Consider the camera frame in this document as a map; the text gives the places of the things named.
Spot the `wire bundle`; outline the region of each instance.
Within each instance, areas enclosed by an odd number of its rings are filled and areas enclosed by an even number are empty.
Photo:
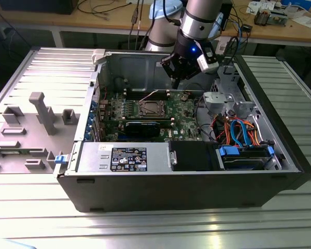
[[[213,120],[211,124],[211,128],[214,129],[214,124],[217,121],[217,117]],[[241,128],[241,131],[239,135],[236,137],[234,134],[234,128],[238,127]],[[237,117],[223,117],[223,128],[224,131],[222,131],[217,137],[216,141],[220,144],[226,144],[226,145],[236,145],[238,147],[243,147],[243,144],[239,141],[240,134],[242,134],[244,138],[244,142],[246,145],[260,145],[258,141],[257,136],[257,128],[251,124],[247,120],[242,120]]]

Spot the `electronic device on desk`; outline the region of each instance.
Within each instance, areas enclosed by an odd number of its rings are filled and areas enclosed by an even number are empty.
[[[70,15],[78,0],[0,0],[2,10],[49,12]]]
[[[288,21],[287,15],[282,10],[269,10],[259,8],[255,16],[255,24],[260,26],[285,25]]]
[[[306,10],[310,10],[311,8],[311,0],[281,0],[281,3],[285,6],[291,3],[291,5],[298,5]]]

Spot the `blue release tab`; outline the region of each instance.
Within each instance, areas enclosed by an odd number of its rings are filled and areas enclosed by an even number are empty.
[[[54,159],[55,163],[67,164],[69,161],[69,154],[56,156]]]
[[[226,155],[226,151],[224,150],[224,147],[221,147],[219,151],[220,151],[220,156]]]
[[[222,146],[219,151],[221,156],[239,156],[239,150],[235,146]]]
[[[271,155],[274,155],[274,149],[271,146],[267,147],[267,149]]]
[[[162,8],[162,2],[163,0],[156,0],[155,2],[155,10],[154,10],[154,19],[160,19],[164,18],[164,11]],[[173,15],[176,12],[180,11],[180,9],[183,7],[183,4],[180,0],[166,0],[166,5],[165,5],[165,11],[167,16]],[[152,20],[153,16],[153,4],[150,7],[150,14],[149,14],[149,19]]]

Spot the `blue latch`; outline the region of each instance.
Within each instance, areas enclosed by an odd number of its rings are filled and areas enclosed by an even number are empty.
[[[56,156],[54,159],[54,162],[61,163],[61,164],[67,164],[69,162],[69,156],[70,154]]]
[[[267,149],[268,149],[268,152],[271,154],[271,156],[273,156],[274,155],[273,147],[269,146],[269,147],[267,147]]]
[[[219,149],[220,155],[239,156],[239,150],[235,146],[222,146]]]

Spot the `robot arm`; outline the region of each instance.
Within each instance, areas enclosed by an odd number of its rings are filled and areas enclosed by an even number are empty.
[[[178,88],[181,80],[190,79],[199,72],[212,73],[217,70],[219,64],[208,36],[221,4],[222,0],[188,1],[173,52],[161,62],[172,79],[173,89]]]

